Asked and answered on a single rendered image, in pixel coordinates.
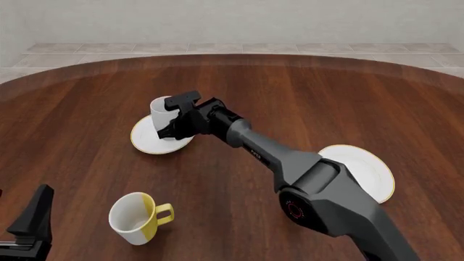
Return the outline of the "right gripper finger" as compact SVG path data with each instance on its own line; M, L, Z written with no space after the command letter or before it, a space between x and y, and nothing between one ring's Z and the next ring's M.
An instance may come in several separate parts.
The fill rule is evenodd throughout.
M157 131L159 138L174 138L180 141L183 138L182 123L178 120L171 120L162 130Z

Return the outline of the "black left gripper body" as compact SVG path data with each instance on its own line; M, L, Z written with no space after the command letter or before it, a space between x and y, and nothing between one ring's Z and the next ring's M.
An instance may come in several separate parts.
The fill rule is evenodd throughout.
M46 261L48 254L49 236L0 241L0 261Z

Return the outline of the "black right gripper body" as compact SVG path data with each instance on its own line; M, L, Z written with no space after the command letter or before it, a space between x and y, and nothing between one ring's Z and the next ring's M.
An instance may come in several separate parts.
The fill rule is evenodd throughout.
M211 134L207 106L181 106L181 116L178 117L177 139L190 138L196 134Z

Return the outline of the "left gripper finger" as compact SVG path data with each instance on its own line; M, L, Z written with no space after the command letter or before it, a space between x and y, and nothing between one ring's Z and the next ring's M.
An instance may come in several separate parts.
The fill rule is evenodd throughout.
M16 242L52 241L51 207L54 189L41 184L21 215L8 227Z

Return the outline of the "white plate with gold rim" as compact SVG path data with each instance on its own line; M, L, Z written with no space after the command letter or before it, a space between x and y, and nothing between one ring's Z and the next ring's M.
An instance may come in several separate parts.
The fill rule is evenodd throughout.
M379 204L390 199L395 191L394 176L376 155L352 145L330 145L318 154L346 165L362 189Z
M188 145L193 138L183 138L179 141L175 138L173 140L159 138L150 115L140 119L130 132L132 145L140 152L146 154L169 154L176 152Z

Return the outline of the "white and yellow mug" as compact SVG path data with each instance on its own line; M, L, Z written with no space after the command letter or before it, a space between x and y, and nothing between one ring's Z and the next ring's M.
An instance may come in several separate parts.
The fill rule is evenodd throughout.
M132 245L144 245L151 241L157 229L174 221L171 204L155 203L147 193L129 193L118 199L109 211L108 221L114 232Z

